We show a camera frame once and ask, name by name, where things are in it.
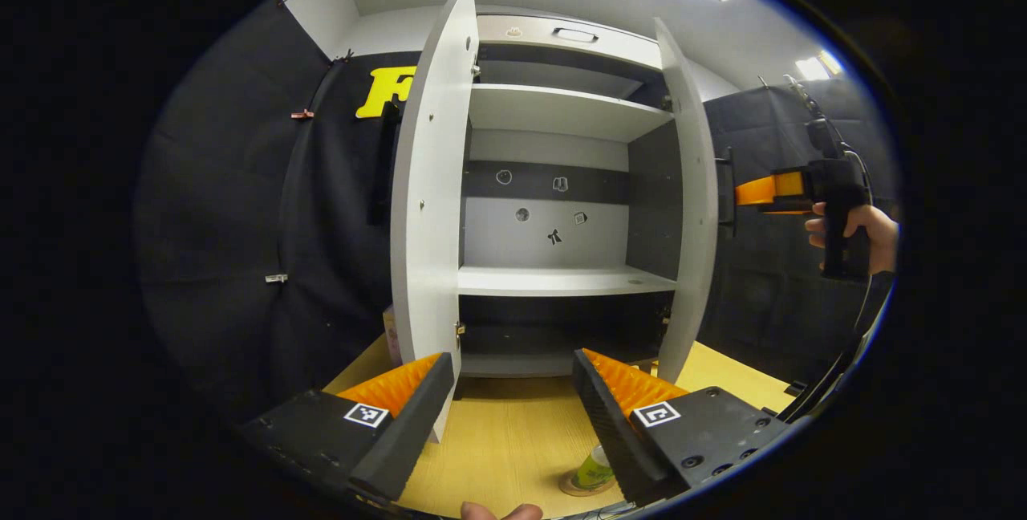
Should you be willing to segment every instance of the white wall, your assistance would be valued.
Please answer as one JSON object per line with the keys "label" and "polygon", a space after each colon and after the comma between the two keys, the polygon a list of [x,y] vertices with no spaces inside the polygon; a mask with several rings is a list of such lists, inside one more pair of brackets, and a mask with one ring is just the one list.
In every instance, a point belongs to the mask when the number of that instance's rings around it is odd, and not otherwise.
{"label": "white wall", "polygon": [[326,57],[346,54],[339,46],[359,18],[353,0],[286,0],[286,5]]}
{"label": "white wall", "polygon": [[717,97],[738,92],[738,87],[727,82],[726,79],[714,73],[714,71],[691,60],[688,63],[691,64],[692,77],[695,78],[695,85],[699,89],[699,100],[703,103],[711,99],[717,99]]}
{"label": "white wall", "polygon": [[441,8],[425,5],[362,16],[342,38],[339,49],[343,54],[352,49],[353,57],[422,50]]}

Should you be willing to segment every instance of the cabinet door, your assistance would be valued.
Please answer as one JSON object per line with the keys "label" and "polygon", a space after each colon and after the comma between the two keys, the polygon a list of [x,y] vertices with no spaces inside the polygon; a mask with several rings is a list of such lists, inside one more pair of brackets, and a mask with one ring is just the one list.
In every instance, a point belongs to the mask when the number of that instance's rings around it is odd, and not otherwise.
{"label": "cabinet door", "polygon": [[656,41],[681,149],[681,259],[658,371],[660,378],[674,382],[698,334],[710,294],[717,253],[717,173],[710,124],[690,64],[659,18]]}
{"label": "cabinet door", "polygon": [[[405,363],[439,351],[453,355],[460,373],[460,186],[478,54],[474,0],[449,0],[424,43],[396,144],[392,179],[390,255],[392,302]],[[441,441],[453,392],[435,420]]]}

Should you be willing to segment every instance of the cabinet drawer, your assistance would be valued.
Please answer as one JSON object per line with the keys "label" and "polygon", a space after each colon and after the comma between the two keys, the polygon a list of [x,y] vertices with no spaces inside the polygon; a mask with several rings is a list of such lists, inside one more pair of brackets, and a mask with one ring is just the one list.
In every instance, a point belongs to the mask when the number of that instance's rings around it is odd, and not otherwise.
{"label": "cabinet drawer", "polygon": [[577,50],[649,69],[662,68],[656,41],[593,24],[543,16],[481,14],[478,15],[478,33],[482,44],[524,44]]}

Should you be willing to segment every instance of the yellow letter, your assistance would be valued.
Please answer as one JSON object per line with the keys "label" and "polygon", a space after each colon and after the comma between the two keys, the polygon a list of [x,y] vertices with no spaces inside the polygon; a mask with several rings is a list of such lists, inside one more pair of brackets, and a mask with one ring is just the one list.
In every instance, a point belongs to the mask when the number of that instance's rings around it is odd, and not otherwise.
{"label": "yellow letter", "polygon": [[381,117],[382,107],[392,101],[393,95],[398,95],[400,101],[406,101],[410,95],[410,85],[414,82],[415,69],[417,67],[385,67],[371,71],[375,82],[371,83],[364,107],[356,110],[357,118]]}

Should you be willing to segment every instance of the hand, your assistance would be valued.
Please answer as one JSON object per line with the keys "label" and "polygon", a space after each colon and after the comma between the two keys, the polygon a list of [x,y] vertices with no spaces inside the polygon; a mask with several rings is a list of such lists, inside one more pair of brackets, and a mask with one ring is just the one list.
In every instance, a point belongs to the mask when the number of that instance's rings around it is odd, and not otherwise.
{"label": "hand", "polygon": [[[814,203],[813,213],[823,216],[824,207],[827,203]],[[880,271],[896,270],[896,250],[899,244],[899,224],[881,210],[871,206],[859,206],[848,212],[848,221],[845,224],[845,237],[851,237],[860,227],[867,229],[867,236],[870,237],[870,274]],[[810,219],[806,222],[806,231],[812,231],[809,243],[812,246],[824,249],[824,233],[827,227],[824,219]]]}
{"label": "hand", "polygon": [[[496,520],[496,516],[480,504],[465,502],[460,507],[460,520]],[[532,504],[522,504],[514,512],[503,516],[502,520],[542,520],[542,509]]]}

